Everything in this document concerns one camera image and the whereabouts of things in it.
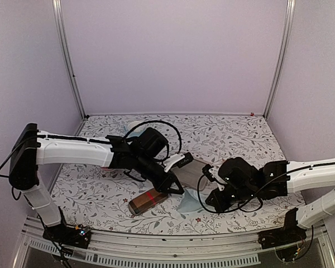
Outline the small blue cloth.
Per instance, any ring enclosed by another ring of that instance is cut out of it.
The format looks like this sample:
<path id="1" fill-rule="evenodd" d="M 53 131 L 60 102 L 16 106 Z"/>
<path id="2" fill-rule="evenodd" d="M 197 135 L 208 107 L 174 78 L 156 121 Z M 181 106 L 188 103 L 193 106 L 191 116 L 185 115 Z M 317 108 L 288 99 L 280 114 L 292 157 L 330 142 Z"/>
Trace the small blue cloth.
<path id="1" fill-rule="evenodd" d="M 191 213 L 200 209 L 203 209 L 203 207 L 198 199 L 197 191 L 191 188 L 185 188 L 184 196 L 178 205 L 177 211 L 179 213 Z"/>

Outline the pink glasses case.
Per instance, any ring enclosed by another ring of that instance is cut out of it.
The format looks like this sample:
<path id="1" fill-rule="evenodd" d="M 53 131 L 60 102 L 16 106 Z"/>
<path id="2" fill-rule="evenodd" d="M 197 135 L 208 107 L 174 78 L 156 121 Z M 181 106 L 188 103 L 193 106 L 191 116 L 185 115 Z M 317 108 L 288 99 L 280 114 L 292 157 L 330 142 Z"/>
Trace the pink glasses case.
<path id="1" fill-rule="evenodd" d="M 202 169 L 206 162 L 193 160 L 183 167 L 173 167 L 172 171 L 178 177 L 182 186 L 197 190 L 199 178 L 203 175 Z"/>

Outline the brown plaid glasses case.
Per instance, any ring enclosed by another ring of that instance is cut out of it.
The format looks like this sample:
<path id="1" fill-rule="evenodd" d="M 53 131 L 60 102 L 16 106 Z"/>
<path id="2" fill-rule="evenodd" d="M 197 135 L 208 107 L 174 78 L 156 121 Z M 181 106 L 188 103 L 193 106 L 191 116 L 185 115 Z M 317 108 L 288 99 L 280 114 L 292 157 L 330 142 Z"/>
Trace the brown plaid glasses case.
<path id="1" fill-rule="evenodd" d="M 161 193 L 154 188 L 140 194 L 133 198 L 129 204 L 129 211 L 134 215 L 140 215 L 147 212 L 149 209 L 155 207 L 169 197 L 166 193 Z"/>

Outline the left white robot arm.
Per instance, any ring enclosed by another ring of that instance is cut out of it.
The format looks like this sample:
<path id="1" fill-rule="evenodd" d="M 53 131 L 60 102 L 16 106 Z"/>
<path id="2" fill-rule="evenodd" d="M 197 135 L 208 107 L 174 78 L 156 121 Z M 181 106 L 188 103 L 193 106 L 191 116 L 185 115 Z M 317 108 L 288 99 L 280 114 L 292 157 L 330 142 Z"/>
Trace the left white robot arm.
<path id="1" fill-rule="evenodd" d="M 21 191 L 44 225 L 50 227 L 50 233 L 59 242 L 68 242 L 72 231 L 65 225 L 63 214 L 47 189 L 40 185 L 40 165 L 87 164 L 134 170 L 150 181 L 157 192 L 184 193 L 171 168 L 185 156 L 177 153 L 157 159 L 163 149 L 170 149 L 164 135 L 152 127 L 143 130 L 139 136 L 131 136 L 132 132 L 129 130 L 124 136 L 87 138 L 49 133 L 38 130 L 35 123 L 29 123 L 1 163 L 0 172 L 9 164 L 9 173 L 4 178 L 11 187 Z"/>

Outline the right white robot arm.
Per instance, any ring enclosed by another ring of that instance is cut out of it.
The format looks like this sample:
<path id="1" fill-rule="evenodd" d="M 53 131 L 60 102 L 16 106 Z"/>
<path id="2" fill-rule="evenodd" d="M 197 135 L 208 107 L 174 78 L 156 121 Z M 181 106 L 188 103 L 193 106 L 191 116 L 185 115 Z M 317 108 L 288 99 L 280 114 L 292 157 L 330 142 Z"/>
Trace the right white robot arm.
<path id="1" fill-rule="evenodd" d="M 303 190 L 331 187 L 330 192 L 317 200 L 286 213 L 285 220 L 291 222 L 277 232 L 281 243 L 290 243 L 298 236 L 299 228 L 308 229 L 335 214 L 335 158 L 272 161 L 258 169 L 236 157 L 219 167 L 207 164 L 202 172 L 210 182 L 217 184 L 205 200 L 217 214 L 240 210 L 253 199 L 263 202 Z"/>

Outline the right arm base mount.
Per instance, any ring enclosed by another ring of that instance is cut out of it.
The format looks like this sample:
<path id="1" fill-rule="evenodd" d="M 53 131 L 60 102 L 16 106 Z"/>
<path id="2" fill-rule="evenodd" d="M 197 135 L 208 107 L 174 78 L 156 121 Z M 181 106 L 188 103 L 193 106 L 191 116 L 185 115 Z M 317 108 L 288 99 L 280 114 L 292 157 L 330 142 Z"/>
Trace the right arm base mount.
<path id="1" fill-rule="evenodd" d="M 298 208 L 294 208 L 285 214 L 284 225 L 258 233 L 258 242 L 262 249 L 287 245 L 289 243 L 305 240 L 306 229 L 298 226 L 296 213 Z"/>

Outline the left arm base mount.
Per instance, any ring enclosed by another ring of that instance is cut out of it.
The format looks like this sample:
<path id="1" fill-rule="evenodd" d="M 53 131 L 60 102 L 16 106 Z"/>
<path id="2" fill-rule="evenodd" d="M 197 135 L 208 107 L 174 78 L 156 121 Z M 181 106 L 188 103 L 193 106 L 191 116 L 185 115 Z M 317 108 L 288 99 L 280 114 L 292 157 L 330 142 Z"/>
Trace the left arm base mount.
<path id="1" fill-rule="evenodd" d="M 61 221 L 58 225 L 48 227 L 43 222 L 44 232 L 42 237 L 59 245 L 68 245 L 87 249 L 91 239 L 91 227 L 79 224 L 75 227 L 68 226 L 63 211 L 58 207 Z"/>

